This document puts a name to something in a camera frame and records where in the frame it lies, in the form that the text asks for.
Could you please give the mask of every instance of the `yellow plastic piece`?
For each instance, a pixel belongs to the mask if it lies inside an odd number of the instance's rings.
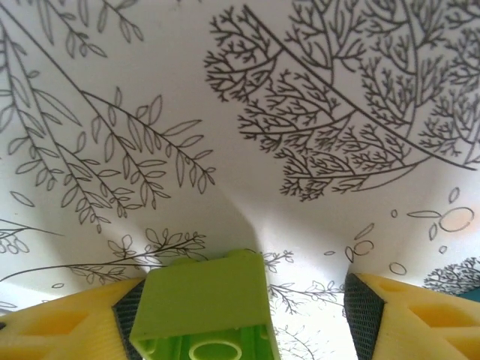
[[[373,360],[480,359],[480,303],[357,276],[385,301]]]
[[[112,306],[124,280],[0,317],[1,360],[127,360]]]

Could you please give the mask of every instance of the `black mesh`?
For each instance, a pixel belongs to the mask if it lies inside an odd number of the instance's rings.
[[[344,304],[358,360],[371,360],[385,302],[355,274],[348,274]]]
[[[142,360],[142,356],[137,352],[128,338],[134,326],[135,315],[137,315],[137,308],[140,303],[140,298],[142,297],[144,284],[145,281],[138,283],[113,305],[113,313],[117,320],[118,331],[120,332],[121,341],[123,342],[125,353],[129,360]]]

